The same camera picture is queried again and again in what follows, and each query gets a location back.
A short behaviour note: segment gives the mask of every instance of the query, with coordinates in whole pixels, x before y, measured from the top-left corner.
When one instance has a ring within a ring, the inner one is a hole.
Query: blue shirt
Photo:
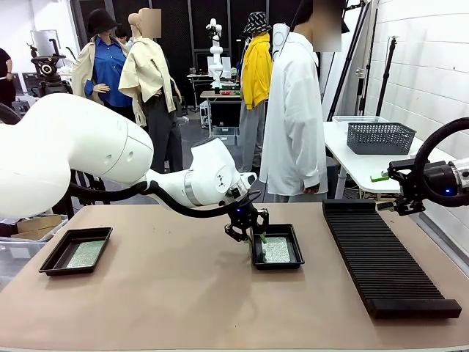
[[[100,93],[102,101],[111,106],[124,108],[132,105],[132,98],[119,91],[119,81],[124,67],[125,56],[118,43],[114,41],[107,45],[99,37],[95,41],[96,54],[93,68],[93,78],[96,84],[105,84],[111,88],[110,92]],[[85,84],[85,94],[90,96],[95,85],[91,81]]]

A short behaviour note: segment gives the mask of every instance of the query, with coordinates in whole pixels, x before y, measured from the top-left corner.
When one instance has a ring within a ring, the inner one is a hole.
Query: gray pants
[[[153,142],[152,170],[163,174],[168,159],[171,172],[182,171],[181,130],[174,112],[168,113],[164,95],[151,97],[144,104],[147,132]]]
[[[327,199],[326,193],[308,193],[299,194],[297,196],[279,196],[278,194],[273,195],[274,203],[318,203]]]
[[[243,149],[241,172],[250,172],[253,167],[261,167],[264,127],[265,101],[248,110],[243,99],[240,115],[240,143]]]

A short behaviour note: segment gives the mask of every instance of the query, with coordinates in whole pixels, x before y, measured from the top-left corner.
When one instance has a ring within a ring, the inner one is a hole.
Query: black ribbed rack
[[[323,202],[324,217],[368,313],[376,319],[458,318],[375,210],[372,200]]]

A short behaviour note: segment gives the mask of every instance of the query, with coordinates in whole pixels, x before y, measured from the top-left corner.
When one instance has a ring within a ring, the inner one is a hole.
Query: pants
[[[12,103],[16,98],[16,90],[13,81],[7,79],[0,80],[0,103],[13,109]]]
[[[127,117],[130,121],[135,122],[135,114],[133,113],[132,106],[126,106],[123,108],[118,108],[116,106],[109,105],[107,102],[103,101],[104,106],[123,117]]]
[[[273,195],[274,203],[318,203],[327,199],[326,193],[316,194],[299,194],[297,196],[280,196],[278,194]]]
[[[144,103],[148,134],[153,141],[152,170],[163,174],[166,157],[171,172],[182,171],[182,139],[174,112],[168,113],[164,95]]]
[[[252,110],[241,101],[240,142],[243,149],[241,172],[250,172],[253,167],[261,167],[262,145],[264,144],[265,102]]]

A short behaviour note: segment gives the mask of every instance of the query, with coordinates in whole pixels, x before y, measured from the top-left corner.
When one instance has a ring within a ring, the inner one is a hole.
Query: yellow hoodie
[[[272,78],[272,58],[269,53],[270,35],[255,37],[244,55],[243,98],[248,110],[269,97]]]

